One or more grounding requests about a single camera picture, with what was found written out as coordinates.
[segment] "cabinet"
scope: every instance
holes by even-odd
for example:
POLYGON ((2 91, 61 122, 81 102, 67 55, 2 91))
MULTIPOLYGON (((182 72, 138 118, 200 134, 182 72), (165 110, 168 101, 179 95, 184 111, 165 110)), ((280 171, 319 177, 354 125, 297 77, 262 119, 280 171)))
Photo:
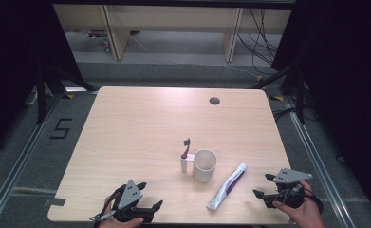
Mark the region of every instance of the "cabinet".
MULTIPOLYGON (((131 30, 222 33, 223 54, 232 61, 237 33, 258 33, 260 9, 54 4, 64 29, 106 30, 114 59, 123 57, 131 30)), ((266 34, 282 34, 290 9, 264 9, 266 34)))

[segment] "wooden table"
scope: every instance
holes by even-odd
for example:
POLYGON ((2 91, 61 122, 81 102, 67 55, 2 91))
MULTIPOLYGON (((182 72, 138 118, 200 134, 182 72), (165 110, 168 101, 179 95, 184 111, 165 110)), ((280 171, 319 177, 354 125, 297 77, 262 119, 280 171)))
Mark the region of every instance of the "wooden table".
POLYGON ((147 182, 138 207, 164 200, 154 223, 269 224, 288 216, 266 208, 252 189, 275 193, 265 174, 288 167, 265 93, 261 90, 103 87, 91 108, 52 205, 53 221, 88 221, 104 199, 128 182, 147 182), (220 104, 211 104, 212 97, 220 104), (200 183, 180 168, 183 141, 190 153, 210 149, 213 178, 200 183), (216 211, 206 209, 238 163, 248 170, 216 211))

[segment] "aluminum rail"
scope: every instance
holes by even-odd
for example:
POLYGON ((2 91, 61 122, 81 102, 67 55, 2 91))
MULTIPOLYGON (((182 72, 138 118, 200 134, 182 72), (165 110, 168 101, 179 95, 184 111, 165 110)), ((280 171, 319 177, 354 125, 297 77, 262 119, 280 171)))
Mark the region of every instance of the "aluminum rail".
POLYGON ((20 176, 25 170, 31 154, 48 124, 49 117, 51 116, 56 104, 61 100, 61 98, 62 94, 54 95, 51 98, 48 105, 48 112, 45 115, 43 121, 35 126, 33 132, 30 135, 30 138, 28 139, 28 142, 22 150, 22 153, 11 168, 8 177, 5 179, 4 183, 0 187, 0 215, 8 202, 9 196, 13 191, 14 186, 16 185, 17 181, 19 181, 20 176))
MULTIPOLYGON (((289 97, 286 97, 286 106, 287 108, 294 107, 294 103, 289 97)), ((297 129, 298 134, 301 137, 304 147, 306 148, 306 152, 310 160, 312 161, 312 164, 318 175, 318 179, 321 182, 322 186, 324 187, 327 197, 329 198, 329 202, 336 213, 336 217, 338 218, 339 223, 344 228, 355 228, 356 225, 353 219, 351 218, 348 208, 345 205, 342 196, 339 194, 336 185, 330 178, 330 175, 327 172, 327 169, 324 165, 324 162, 321 159, 318 150, 315 147, 315 144, 310 139, 306 127, 303 124, 301 124, 301 122, 298 120, 297 114, 295 112, 291 112, 290 116, 294 123, 295 128, 297 129)))

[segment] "toothpaste tube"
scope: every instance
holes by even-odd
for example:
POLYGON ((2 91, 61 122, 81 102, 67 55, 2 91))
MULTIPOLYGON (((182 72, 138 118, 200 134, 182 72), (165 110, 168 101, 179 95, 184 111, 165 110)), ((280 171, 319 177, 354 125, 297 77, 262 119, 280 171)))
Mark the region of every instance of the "toothpaste tube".
POLYGON ((232 175, 226 180, 226 182, 224 182, 223 186, 221 186, 220 190, 218 190, 215 197, 208 202, 206 207, 208 209, 216 210, 220 203, 229 195, 246 170, 247 165, 245 163, 240 163, 236 167, 235 171, 233 171, 232 175))

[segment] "hand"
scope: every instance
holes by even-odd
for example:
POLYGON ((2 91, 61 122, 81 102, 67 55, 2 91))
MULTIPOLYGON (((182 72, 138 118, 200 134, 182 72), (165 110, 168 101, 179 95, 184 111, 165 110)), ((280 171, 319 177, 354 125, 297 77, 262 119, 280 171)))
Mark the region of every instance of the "hand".
MULTIPOLYGON (((108 204, 107 208, 105 209, 105 214, 111 212, 111 202, 108 204)), ((109 217, 105 221, 102 221, 99 225, 99 228, 135 228, 143 223, 143 218, 134 218, 127 222, 120 222, 116 220, 114 217, 109 217)))
MULTIPOLYGON (((306 189, 305 193, 312 196, 311 186, 303 180, 301 185, 306 189)), ((274 201, 273 206, 289 215, 289 224, 297 223, 301 228, 325 228, 318 206, 310 198, 304 198, 304 202, 299 208, 289 207, 279 201, 274 201)))

